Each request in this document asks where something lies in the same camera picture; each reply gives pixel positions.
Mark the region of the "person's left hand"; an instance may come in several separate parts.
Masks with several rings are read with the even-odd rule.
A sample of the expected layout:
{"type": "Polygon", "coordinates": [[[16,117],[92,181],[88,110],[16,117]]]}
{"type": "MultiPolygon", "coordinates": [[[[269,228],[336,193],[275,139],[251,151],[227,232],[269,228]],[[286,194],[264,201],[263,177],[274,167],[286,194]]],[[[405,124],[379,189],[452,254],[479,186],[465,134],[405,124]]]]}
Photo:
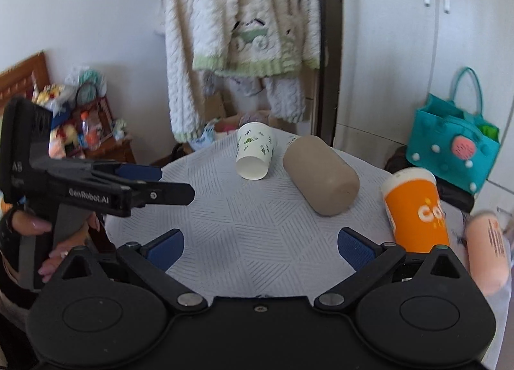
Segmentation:
{"type": "MultiPolygon", "coordinates": [[[[11,225],[13,229],[23,236],[38,236],[51,231],[51,223],[44,219],[39,219],[30,213],[17,211],[12,216],[11,225]]],[[[47,283],[53,273],[56,272],[68,252],[77,246],[86,246],[91,240],[90,231],[99,232],[101,230],[100,221],[95,213],[92,213],[80,229],[75,231],[67,240],[61,241],[49,253],[47,258],[38,270],[42,282],[47,283]]]]}

